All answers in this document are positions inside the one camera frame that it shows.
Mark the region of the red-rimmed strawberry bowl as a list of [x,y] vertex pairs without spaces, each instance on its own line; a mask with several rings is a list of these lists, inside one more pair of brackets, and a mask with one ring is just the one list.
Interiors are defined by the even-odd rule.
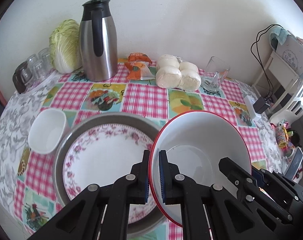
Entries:
[[228,120],[207,111],[179,114],[159,131],[149,157],[149,184],[156,205],[173,223],[182,225],[179,205],[165,205],[162,201],[159,152],[165,150],[168,161],[179,167],[181,174],[196,183],[218,184],[237,195],[237,187],[219,170],[219,161],[230,158],[246,172],[252,171],[245,141]]

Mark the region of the smartphone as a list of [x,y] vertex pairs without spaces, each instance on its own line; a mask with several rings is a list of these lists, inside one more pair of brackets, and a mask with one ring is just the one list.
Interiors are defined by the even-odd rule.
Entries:
[[293,180],[296,176],[296,173],[299,170],[299,167],[303,161],[303,151],[300,147],[297,147],[293,150],[290,158],[285,159],[285,171],[283,172],[285,178]]

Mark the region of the round metal tray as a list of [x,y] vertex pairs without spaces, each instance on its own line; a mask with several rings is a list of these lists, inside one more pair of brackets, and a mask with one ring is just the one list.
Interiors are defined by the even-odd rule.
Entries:
[[145,118],[139,115],[134,115],[125,112],[110,112],[92,116],[79,124],[75,125],[60,142],[56,150],[56,155],[53,164],[53,180],[56,195],[59,203],[62,206],[67,205],[72,199],[69,199],[64,188],[62,177],[62,169],[64,164],[65,155],[68,149],[76,138],[86,132],[87,130],[104,124],[124,124],[145,133],[154,142],[156,135],[160,129],[165,125],[165,121],[156,120],[153,118]]

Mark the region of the floral pink plate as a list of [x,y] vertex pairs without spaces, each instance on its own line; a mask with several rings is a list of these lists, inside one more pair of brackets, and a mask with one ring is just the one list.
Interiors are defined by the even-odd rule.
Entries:
[[90,184],[106,186],[130,173],[143,159],[152,140],[142,131],[124,124],[104,124],[79,135],[68,149],[62,177],[69,199]]

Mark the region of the checkered picture tablecloth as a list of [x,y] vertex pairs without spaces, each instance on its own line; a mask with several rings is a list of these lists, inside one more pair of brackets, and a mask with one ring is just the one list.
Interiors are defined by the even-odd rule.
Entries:
[[[82,70],[58,75],[47,80],[47,86],[16,94],[19,103],[19,127],[28,135],[34,118],[40,111],[57,108],[64,111],[70,126],[105,112],[138,114],[163,126],[174,116],[204,109],[232,123],[243,136],[251,160],[257,168],[278,170],[280,152],[275,133],[266,116],[253,121],[248,118],[245,97],[257,98],[247,84],[226,78],[215,93],[203,88],[188,93],[178,89],[163,89],[155,81],[131,81],[124,64],[106,82],[88,81]],[[52,180],[53,158],[41,156],[25,146],[18,168],[14,213],[28,233],[34,233],[61,209]]]

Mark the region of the colourful candy tube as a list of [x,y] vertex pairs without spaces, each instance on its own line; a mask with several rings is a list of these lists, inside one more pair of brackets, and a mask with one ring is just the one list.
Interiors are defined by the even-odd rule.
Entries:
[[277,126],[275,128],[276,142],[280,149],[287,148],[288,146],[288,133],[283,126]]

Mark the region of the black charger adapter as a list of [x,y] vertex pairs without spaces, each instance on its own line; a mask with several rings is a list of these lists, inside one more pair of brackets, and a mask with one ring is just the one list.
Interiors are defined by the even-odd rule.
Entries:
[[259,97],[258,100],[253,104],[253,109],[257,114],[264,113],[269,107],[270,107],[270,104],[262,96]]

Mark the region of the white square bowl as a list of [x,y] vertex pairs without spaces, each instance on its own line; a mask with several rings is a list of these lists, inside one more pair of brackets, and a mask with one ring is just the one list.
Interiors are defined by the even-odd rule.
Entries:
[[55,154],[70,130],[66,114],[59,109],[45,109],[34,120],[28,134],[28,145],[38,154]]

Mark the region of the white power strip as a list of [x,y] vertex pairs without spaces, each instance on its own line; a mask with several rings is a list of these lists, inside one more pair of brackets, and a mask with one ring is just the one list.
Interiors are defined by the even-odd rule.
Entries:
[[247,95],[247,96],[244,97],[244,102],[245,102],[245,105],[247,107],[250,118],[253,121],[258,121],[261,118],[261,114],[256,113],[255,110],[254,110],[254,107],[253,107],[253,105],[255,103],[254,98]]

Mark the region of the grey floral tablecloth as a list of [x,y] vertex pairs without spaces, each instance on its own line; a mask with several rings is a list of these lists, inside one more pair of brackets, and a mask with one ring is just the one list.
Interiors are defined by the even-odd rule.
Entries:
[[30,127],[58,80],[59,76],[54,75],[26,93],[14,93],[0,117],[0,203],[11,215],[17,171],[22,152],[28,146]]

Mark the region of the white chair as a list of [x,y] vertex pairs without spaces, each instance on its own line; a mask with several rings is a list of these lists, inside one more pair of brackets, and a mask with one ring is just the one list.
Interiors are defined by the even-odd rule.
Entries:
[[[272,48],[266,64],[262,64],[258,50],[258,42],[264,34],[270,35]],[[254,81],[254,90],[258,91],[262,77],[267,81],[268,92],[264,99],[271,103],[266,109],[269,121],[273,125],[282,120],[292,124],[303,116],[303,39],[279,24],[271,24],[258,32],[250,51],[262,67]]]

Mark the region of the glass mug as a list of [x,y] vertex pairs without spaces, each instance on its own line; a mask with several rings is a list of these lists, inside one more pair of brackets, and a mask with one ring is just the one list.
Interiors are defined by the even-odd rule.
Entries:
[[208,61],[204,74],[201,76],[201,86],[216,92],[230,71],[230,66],[222,59],[212,56]]

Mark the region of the white tray under glasses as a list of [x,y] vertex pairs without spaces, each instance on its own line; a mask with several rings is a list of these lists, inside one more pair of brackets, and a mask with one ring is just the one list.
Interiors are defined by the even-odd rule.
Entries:
[[27,88],[21,96],[27,96],[29,94],[35,93],[43,87],[46,87],[50,83],[57,81],[60,74],[57,70],[51,70],[48,76],[43,80],[36,80],[31,87]]

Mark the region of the bag of white buns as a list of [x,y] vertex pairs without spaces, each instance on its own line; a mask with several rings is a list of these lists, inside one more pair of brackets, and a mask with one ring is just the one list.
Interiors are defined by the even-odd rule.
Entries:
[[194,92],[201,85],[199,69],[195,64],[174,55],[162,55],[156,62],[156,85]]

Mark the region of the orange snack packet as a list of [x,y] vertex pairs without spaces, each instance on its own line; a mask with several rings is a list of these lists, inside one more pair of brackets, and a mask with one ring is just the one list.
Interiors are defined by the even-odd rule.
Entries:
[[149,67],[152,65],[152,60],[144,53],[131,53],[128,56],[128,61],[124,63],[129,73],[128,80],[153,80],[155,75],[152,74]]

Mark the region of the dark glass jar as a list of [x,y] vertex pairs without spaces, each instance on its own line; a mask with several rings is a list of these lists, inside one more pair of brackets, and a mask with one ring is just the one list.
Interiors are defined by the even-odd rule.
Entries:
[[21,63],[13,73],[13,84],[19,94],[22,94],[33,83],[33,74],[28,67],[27,61]]

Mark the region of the clear drinking glass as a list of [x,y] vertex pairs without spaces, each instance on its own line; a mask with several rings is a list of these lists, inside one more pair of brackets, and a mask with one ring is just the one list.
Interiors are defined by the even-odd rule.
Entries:
[[39,51],[38,58],[43,61],[48,69],[52,68],[51,55],[48,47]]
[[31,55],[27,58],[28,67],[31,67],[35,62],[38,61],[38,56],[36,54]]
[[42,60],[34,62],[32,64],[32,70],[37,80],[44,80],[48,73],[48,69]]

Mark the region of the napa cabbage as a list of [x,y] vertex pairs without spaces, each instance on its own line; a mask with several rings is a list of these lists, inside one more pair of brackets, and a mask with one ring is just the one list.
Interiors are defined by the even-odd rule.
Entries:
[[49,37],[51,64],[61,74],[70,74],[81,67],[79,27],[75,20],[65,20]]

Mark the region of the steel thermos jug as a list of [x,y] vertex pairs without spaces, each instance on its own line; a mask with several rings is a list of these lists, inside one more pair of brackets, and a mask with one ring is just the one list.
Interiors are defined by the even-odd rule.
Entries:
[[118,72],[117,32],[109,0],[90,0],[83,4],[79,29],[82,67],[87,79],[109,80]]

